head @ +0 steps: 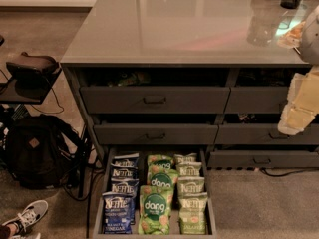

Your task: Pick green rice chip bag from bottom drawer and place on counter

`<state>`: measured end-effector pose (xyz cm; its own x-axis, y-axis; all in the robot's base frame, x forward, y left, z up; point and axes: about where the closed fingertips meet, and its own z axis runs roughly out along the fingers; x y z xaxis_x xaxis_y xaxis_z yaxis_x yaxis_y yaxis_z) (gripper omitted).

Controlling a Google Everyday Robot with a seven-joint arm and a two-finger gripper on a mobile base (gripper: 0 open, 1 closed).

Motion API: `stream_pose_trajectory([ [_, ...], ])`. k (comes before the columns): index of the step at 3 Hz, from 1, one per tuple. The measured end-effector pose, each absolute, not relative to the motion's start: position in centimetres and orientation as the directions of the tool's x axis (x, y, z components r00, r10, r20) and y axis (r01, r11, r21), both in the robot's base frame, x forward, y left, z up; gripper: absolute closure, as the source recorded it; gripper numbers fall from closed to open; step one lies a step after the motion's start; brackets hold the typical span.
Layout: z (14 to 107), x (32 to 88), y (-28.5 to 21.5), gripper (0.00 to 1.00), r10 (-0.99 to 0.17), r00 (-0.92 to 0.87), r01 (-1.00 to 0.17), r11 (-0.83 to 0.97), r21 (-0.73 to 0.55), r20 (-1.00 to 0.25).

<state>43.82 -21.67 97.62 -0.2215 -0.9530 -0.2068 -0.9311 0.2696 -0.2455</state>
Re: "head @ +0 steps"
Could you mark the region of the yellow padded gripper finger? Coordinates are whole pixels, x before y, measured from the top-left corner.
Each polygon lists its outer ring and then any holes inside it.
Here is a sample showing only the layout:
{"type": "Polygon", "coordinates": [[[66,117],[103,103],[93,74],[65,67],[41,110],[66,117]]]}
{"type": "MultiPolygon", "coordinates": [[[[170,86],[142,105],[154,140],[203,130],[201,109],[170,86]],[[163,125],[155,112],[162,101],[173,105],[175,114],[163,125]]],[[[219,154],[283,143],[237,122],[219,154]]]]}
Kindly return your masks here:
{"type": "Polygon", "coordinates": [[[305,74],[296,73],[291,80],[278,130],[287,135],[302,132],[319,114],[319,67],[305,74]]]}

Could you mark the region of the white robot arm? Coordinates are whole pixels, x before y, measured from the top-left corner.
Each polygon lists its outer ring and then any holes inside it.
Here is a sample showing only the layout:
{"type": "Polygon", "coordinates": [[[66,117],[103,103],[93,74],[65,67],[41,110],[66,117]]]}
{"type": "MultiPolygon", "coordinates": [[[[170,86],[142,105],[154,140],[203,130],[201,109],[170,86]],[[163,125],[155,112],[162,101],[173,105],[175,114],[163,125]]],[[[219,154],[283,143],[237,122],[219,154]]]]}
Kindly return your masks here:
{"type": "Polygon", "coordinates": [[[312,66],[305,75],[293,76],[277,127],[281,133],[296,135],[319,114],[319,6],[305,21],[283,34],[277,44],[294,49],[303,62],[312,66]]]}

